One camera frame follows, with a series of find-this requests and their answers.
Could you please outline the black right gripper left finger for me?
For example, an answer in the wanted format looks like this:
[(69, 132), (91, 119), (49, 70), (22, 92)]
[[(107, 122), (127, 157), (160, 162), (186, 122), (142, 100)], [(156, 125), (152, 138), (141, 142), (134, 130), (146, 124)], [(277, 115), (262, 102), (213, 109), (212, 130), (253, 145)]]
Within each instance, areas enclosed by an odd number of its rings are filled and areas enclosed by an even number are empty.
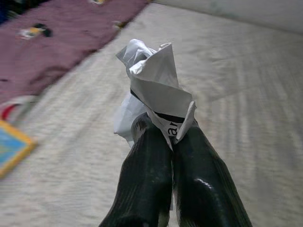
[(131, 126), (134, 144), (121, 166), (114, 202), (101, 227), (166, 227), (172, 197), (172, 151), (146, 113)]

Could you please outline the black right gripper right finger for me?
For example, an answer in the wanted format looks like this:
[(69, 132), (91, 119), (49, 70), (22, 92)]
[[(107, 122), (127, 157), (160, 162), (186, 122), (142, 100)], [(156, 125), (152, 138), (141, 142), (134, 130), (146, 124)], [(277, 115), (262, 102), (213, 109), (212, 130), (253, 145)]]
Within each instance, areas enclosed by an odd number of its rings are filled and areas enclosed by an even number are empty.
[(250, 227), (231, 174), (194, 122), (173, 147), (174, 196), (181, 227)]

